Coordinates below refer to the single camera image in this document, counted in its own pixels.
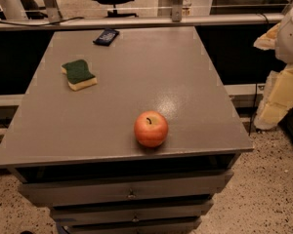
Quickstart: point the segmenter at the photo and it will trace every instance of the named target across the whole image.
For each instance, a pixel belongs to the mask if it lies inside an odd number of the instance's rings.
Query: gray tabletop
[[[193,27],[56,32],[0,145],[0,167],[222,154],[252,143]],[[98,84],[74,92],[62,64],[85,59]],[[144,111],[162,113],[167,140],[134,136]]]

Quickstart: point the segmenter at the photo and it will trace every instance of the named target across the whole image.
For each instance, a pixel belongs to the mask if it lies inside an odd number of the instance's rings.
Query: apple
[[[156,147],[166,139],[168,124],[160,113],[147,111],[137,118],[134,131],[138,143],[146,147]]]

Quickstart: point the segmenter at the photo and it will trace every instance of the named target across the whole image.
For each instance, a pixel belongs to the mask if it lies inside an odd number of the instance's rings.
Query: green and yellow sponge
[[[84,59],[78,59],[62,65],[62,73],[67,75],[68,85],[73,91],[78,91],[97,84],[97,78],[90,73]]]

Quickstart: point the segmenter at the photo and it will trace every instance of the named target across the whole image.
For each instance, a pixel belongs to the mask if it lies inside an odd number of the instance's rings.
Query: drawer
[[[20,193],[37,207],[96,204],[142,199],[214,194],[232,171],[114,177],[20,186]]]
[[[142,200],[93,206],[59,207],[51,210],[52,219],[62,226],[139,222],[148,219],[176,218],[205,215],[213,206],[203,197]]]
[[[190,232],[201,223],[199,217],[160,219],[139,223],[110,223],[69,227],[71,234],[161,234]]]

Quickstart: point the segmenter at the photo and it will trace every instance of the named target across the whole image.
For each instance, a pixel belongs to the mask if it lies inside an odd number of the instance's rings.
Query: sponge
[[[62,73],[67,75],[68,85],[73,91],[78,91],[97,84],[97,78],[90,73],[84,59],[78,59],[62,65]]]

